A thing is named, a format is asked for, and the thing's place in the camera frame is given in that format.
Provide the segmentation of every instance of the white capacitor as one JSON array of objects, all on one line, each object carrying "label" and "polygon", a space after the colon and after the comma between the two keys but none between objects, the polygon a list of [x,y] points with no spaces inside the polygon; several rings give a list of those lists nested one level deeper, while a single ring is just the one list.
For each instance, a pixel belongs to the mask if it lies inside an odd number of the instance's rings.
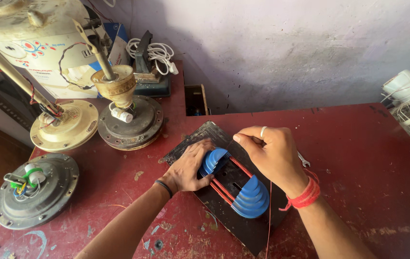
[{"label": "white capacitor", "polygon": [[35,170],[34,172],[29,174],[29,180],[31,183],[37,183],[37,182],[43,182],[45,181],[45,175],[43,174],[43,170],[40,167],[40,165],[38,163],[33,163],[33,164],[29,164],[26,165],[24,167],[24,170],[26,171],[26,174],[31,171],[31,170]]},{"label": "white capacitor", "polygon": [[116,117],[117,119],[126,123],[130,123],[133,120],[133,115],[131,113],[128,113],[117,107],[112,109],[112,112],[110,114],[112,114],[113,117]]}]

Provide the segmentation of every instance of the spanner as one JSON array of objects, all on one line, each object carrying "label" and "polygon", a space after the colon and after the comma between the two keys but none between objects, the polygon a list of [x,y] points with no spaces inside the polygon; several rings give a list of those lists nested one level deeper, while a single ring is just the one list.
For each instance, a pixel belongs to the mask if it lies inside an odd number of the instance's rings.
[{"label": "spanner", "polygon": [[298,157],[301,159],[301,162],[303,162],[304,167],[311,167],[311,163],[307,162],[303,156],[301,156],[300,151],[298,151]]}]

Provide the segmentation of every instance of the left hand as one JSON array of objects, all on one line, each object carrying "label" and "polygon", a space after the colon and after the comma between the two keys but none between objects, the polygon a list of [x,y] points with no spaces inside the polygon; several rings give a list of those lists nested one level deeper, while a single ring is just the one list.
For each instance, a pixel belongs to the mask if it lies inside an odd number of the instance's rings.
[{"label": "left hand", "polygon": [[186,148],[182,156],[174,162],[159,180],[164,182],[175,194],[178,191],[197,191],[210,184],[214,178],[209,174],[197,179],[197,171],[202,165],[205,154],[214,150],[215,145],[210,139],[201,140]]}]

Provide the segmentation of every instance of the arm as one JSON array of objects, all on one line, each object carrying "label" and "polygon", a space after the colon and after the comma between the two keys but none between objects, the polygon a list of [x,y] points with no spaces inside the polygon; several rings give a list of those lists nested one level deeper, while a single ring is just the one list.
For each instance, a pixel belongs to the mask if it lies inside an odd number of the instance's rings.
[{"label": "arm", "polygon": [[[197,180],[197,171],[210,140],[188,146],[159,180],[173,192],[196,191],[210,184],[213,175]],[[155,183],[147,192],[117,215],[76,257],[76,259],[132,258],[139,241],[157,214],[170,199],[165,187]]]},{"label": "arm", "polygon": [[[309,181],[301,169],[298,152],[288,128],[242,129],[234,135],[255,166],[291,199],[300,196]],[[319,258],[375,258],[370,250],[319,197],[298,210]]]}]

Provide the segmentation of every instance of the red wooden table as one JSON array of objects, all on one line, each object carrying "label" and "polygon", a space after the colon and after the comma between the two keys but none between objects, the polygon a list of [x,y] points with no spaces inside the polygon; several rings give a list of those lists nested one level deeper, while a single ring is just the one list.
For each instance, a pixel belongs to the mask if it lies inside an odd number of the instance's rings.
[{"label": "red wooden table", "polygon": [[[252,125],[290,128],[320,178],[321,195],[352,231],[378,257],[410,258],[410,137],[381,104],[186,117],[182,63],[176,66],[171,97],[157,98],[167,117],[162,136],[127,152],[96,134],[64,152],[80,170],[69,206],[32,230],[0,228],[0,258],[73,258],[123,209],[109,205],[129,206],[148,190],[168,168],[162,157],[207,120],[230,135]],[[87,101],[99,110],[109,103]],[[44,153],[36,148],[31,157]],[[143,240],[135,258],[253,258],[192,192],[169,201]],[[157,240],[161,250],[154,248]],[[291,210],[271,236],[269,257],[316,256],[298,212]]]}]

